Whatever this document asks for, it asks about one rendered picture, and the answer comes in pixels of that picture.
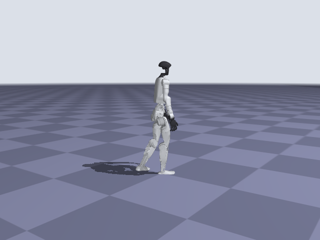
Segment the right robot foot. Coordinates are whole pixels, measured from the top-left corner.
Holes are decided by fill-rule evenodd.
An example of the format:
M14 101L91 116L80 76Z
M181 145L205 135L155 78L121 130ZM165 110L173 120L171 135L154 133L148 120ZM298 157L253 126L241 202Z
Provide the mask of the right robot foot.
M158 174L161 174L161 175L173 175L173 174L175 174L175 171L165 170L164 173L161 173L161 171L159 171Z

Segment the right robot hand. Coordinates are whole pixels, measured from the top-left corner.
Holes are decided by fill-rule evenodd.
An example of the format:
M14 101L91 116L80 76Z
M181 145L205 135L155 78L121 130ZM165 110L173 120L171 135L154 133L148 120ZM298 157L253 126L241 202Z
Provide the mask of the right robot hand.
M170 128L171 130L170 131L175 131L177 130L177 126L178 126L178 123L176 122L176 120L174 120L175 118L170 118L170 116L168 115L168 118L170 120Z

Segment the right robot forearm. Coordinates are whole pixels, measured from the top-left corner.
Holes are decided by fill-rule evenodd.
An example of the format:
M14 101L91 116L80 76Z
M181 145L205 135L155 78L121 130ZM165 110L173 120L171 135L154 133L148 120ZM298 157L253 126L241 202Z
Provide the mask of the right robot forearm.
M165 107L166 107L168 116L170 116L170 119L173 119L174 115L173 115L173 110L172 110L172 107L171 107L171 98L169 96L166 97Z

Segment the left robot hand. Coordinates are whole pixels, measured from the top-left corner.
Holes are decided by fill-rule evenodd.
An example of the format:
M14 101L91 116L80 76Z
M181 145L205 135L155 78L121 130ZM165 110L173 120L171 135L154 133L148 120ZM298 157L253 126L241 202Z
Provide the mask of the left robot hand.
M169 120L169 117L168 117L168 114L167 114L167 112L166 112L166 109L164 109L164 111L165 111L165 113L164 113L164 117L166 117L166 119L167 119L167 121L168 121L168 124L171 122L170 120Z

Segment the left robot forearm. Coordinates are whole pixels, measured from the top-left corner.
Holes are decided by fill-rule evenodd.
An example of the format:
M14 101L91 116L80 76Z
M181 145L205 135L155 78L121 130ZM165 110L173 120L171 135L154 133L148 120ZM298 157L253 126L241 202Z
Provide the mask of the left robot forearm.
M162 111L165 113L165 106L164 106L164 104L163 103L161 103L160 105L162 105L163 107L162 107Z

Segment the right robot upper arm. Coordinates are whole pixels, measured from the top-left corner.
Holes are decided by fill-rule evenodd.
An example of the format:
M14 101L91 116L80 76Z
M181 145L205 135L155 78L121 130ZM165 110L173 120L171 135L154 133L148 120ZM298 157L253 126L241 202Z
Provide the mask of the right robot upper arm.
M163 89L163 101L166 103L166 98L168 97L168 94L169 94L170 81L168 79L162 79L161 85Z

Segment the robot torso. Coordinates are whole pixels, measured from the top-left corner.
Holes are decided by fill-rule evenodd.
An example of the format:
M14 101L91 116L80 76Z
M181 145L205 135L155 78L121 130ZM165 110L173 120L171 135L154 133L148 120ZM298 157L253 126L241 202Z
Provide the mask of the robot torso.
M161 105L161 104L165 104L165 102L163 101L162 79L167 79L167 78L166 78L166 76L163 76L163 77L157 77L155 80L154 103L158 103L155 106L155 109L153 109L153 111L152 111L152 118L155 121L156 121L158 115L161 115L162 117L164 116L163 105Z

